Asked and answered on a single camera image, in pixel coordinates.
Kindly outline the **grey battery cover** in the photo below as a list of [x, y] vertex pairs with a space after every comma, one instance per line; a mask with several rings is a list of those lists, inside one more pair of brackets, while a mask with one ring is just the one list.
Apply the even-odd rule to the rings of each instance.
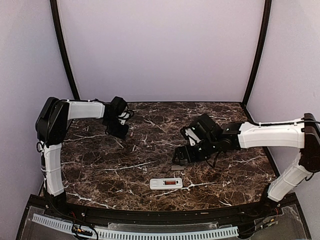
[[172, 171], [183, 171], [184, 169], [185, 169], [185, 167], [181, 166], [181, 165], [172, 165], [171, 166]]

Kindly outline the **white remote control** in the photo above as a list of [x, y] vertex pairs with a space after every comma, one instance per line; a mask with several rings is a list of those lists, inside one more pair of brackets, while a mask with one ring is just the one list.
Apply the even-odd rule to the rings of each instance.
[[183, 188], [181, 178], [152, 178], [149, 181], [151, 190], [176, 190]]

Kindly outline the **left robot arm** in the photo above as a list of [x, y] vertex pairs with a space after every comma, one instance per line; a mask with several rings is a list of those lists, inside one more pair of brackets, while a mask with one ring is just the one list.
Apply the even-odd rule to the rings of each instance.
[[68, 132], [68, 122], [76, 119], [101, 119], [106, 134], [124, 139], [129, 131], [127, 121], [134, 116], [128, 103], [121, 97], [111, 102], [93, 100], [70, 100], [49, 97], [42, 108], [36, 124], [37, 151], [41, 154], [41, 171], [44, 195], [51, 201], [51, 210], [60, 218], [71, 213], [65, 203], [66, 192], [62, 180], [61, 150]]

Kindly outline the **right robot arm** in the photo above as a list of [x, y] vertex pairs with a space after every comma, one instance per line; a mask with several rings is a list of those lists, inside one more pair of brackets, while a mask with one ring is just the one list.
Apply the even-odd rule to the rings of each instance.
[[175, 148], [172, 162], [183, 166], [207, 161], [221, 152], [255, 147], [299, 149], [292, 164], [265, 188], [262, 201], [255, 205], [255, 213], [266, 217], [274, 210], [275, 203], [320, 171], [319, 124], [311, 113], [306, 113], [291, 121], [230, 122], [222, 128], [207, 114], [202, 114], [189, 126], [181, 128], [180, 133], [189, 143]]

